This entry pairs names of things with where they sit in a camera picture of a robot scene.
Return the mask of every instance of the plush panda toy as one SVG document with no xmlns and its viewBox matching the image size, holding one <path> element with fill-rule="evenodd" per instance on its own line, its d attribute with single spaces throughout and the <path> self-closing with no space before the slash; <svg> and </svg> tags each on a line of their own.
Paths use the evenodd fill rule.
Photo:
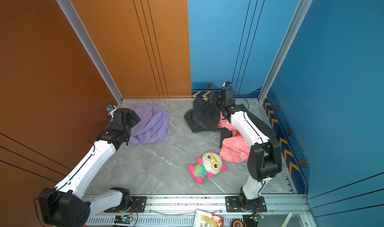
<svg viewBox="0 0 384 227">
<path fill-rule="evenodd" d="M 199 157 L 197 159 L 197 163 L 197 165 L 190 165 L 188 170 L 198 184 L 203 183 L 205 176 L 212 178 L 214 174 L 227 170 L 227 167 L 223 164 L 221 157 L 214 153 L 213 150 L 205 153 L 202 158 Z"/>
</svg>

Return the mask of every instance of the yellow glasses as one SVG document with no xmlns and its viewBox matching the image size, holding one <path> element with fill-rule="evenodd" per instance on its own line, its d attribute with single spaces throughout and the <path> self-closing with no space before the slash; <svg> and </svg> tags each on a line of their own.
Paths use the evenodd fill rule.
<svg viewBox="0 0 384 227">
<path fill-rule="evenodd" d="M 221 166 L 220 164 L 218 163 L 217 159 L 210 153 L 207 153 L 204 157 L 206 160 L 208 161 L 212 161 L 214 160 L 214 162 L 212 163 L 212 169 L 213 170 L 221 170 Z"/>
</svg>

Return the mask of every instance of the pink cloth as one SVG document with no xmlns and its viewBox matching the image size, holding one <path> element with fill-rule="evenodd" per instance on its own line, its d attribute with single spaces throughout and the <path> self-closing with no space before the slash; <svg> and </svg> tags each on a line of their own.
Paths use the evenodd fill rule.
<svg viewBox="0 0 384 227">
<path fill-rule="evenodd" d="M 220 112 L 220 121 L 218 128 L 227 128 L 232 131 L 231 138 L 225 138 L 220 151 L 220 157 L 228 162 L 241 163 L 248 160 L 249 152 L 251 148 L 245 141 L 244 137 L 240 134 L 240 131 L 234 127 L 228 120 L 224 119 Z"/>
</svg>

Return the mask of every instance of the book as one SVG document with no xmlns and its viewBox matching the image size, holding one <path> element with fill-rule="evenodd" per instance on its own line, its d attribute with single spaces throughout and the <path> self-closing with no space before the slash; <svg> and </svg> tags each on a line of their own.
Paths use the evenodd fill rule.
<svg viewBox="0 0 384 227">
<path fill-rule="evenodd" d="M 223 227 L 224 218 L 202 210 L 196 210 L 193 227 Z"/>
</svg>

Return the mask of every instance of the blue wall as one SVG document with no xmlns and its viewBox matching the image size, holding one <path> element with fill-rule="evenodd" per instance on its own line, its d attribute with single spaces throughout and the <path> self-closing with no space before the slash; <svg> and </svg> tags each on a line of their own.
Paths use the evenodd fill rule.
<svg viewBox="0 0 384 227">
<path fill-rule="evenodd" d="M 384 171 L 383 30 L 384 0 L 313 0 L 272 86 L 310 165 L 320 227 L 369 226 L 383 210 L 349 211 L 384 203 L 384 174 L 372 177 Z"/>
<path fill-rule="evenodd" d="M 222 86 L 234 79 L 235 91 L 241 94 L 264 84 L 299 0 L 263 2 L 188 0 L 192 82 Z"/>
</svg>

